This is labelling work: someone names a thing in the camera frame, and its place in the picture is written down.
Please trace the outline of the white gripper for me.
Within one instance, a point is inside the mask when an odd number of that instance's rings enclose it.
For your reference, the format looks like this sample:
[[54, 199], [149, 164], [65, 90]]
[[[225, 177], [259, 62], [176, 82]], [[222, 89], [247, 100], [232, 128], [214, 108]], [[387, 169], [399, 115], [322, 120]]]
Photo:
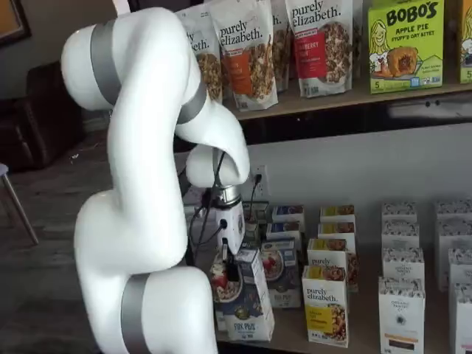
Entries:
[[218, 233], [218, 247], [221, 249], [223, 266], [228, 281], [239, 282], [238, 264], [235, 256], [240, 250], [245, 235], [245, 220], [241, 201], [236, 204], [217, 209], [217, 222], [221, 227]]

